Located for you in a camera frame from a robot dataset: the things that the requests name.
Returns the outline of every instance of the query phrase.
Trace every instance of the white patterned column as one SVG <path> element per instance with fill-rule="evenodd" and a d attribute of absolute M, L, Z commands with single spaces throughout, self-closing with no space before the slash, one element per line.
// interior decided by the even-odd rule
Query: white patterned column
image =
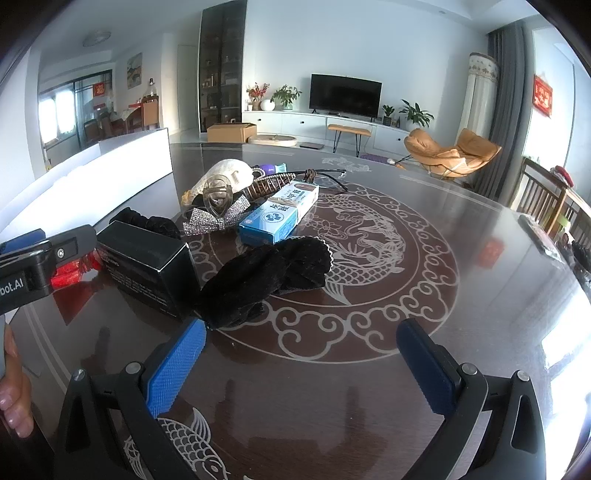
<path fill-rule="evenodd" d="M 470 53 L 468 87 L 458 137 L 467 128 L 476 135 L 488 138 L 495 112 L 498 80 L 499 66 L 495 59 L 483 53 Z"/>

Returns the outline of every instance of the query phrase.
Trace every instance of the blue and white box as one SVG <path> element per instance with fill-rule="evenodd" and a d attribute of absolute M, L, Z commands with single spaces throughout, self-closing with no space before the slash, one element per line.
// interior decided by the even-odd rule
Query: blue and white box
<path fill-rule="evenodd" d="M 276 244 L 295 228 L 318 199 L 318 185 L 293 180 L 239 225 L 247 245 Z"/>

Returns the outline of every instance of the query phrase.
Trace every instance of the dark wooden table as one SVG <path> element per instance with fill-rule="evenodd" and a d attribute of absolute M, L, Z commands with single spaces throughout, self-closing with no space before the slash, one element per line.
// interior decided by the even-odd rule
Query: dark wooden table
<path fill-rule="evenodd" d="M 253 324 L 211 333 L 163 415 L 169 431 L 183 438 L 199 431 L 211 447 L 206 461 L 194 463 L 200 478 L 402 477 L 442 420 L 398 353 L 394 332 L 406 316 L 417 317 L 459 362 L 491 375 L 530 374 L 548 478 L 560 477 L 591 390 L 591 307 L 566 265 L 538 252 L 514 212 L 360 158 L 257 145 L 173 145 L 172 152 L 172 177 L 126 205 L 153 215 L 147 199 L 157 203 L 162 189 L 176 189 L 178 199 L 221 158 L 286 162 L 290 170 L 346 168 L 350 187 L 348 195 L 324 192 L 296 231 L 333 247 L 327 288 L 270 297 Z M 234 232 L 188 241 L 204 282 L 244 248 Z M 71 372 L 119 371 L 177 327 L 104 274 L 21 309 L 12 325 L 50 440 Z M 482 415 L 456 476 L 485 424 Z M 119 431 L 126 439 L 124 426 Z"/>

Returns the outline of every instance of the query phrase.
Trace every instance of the metal screw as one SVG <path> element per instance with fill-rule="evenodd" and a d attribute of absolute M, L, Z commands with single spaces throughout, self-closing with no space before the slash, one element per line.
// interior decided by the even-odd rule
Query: metal screw
<path fill-rule="evenodd" d="M 72 375 L 72 378 L 74 380 L 78 381 L 78 380 L 82 380 L 85 376 L 86 376 L 86 372 L 84 372 L 84 370 L 79 368 L 78 370 L 76 370 L 74 372 L 74 375 Z"/>
<path fill-rule="evenodd" d="M 472 365 L 472 364 L 462 364 L 462 371 L 466 375 L 476 375 L 478 373 L 478 369 L 476 368 L 476 365 Z"/>
<path fill-rule="evenodd" d="M 524 370 L 518 370 L 517 371 L 517 378 L 519 378 L 522 382 L 528 382 L 530 381 L 530 375 L 528 372 L 524 371 Z"/>
<path fill-rule="evenodd" d="M 130 375 L 133 375 L 139 372 L 141 368 L 142 366 L 138 362 L 131 362 L 130 364 L 127 364 L 127 367 L 125 367 L 125 371 Z"/>

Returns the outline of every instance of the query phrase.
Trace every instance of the tall dark cabinet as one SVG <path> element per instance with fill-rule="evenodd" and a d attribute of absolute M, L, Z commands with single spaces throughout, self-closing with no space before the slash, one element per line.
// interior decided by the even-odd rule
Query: tall dark cabinet
<path fill-rule="evenodd" d="M 242 50 L 246 0 L 203 11 L 199 42 L 201 132 L 216 123 L 242 120 Z"/>

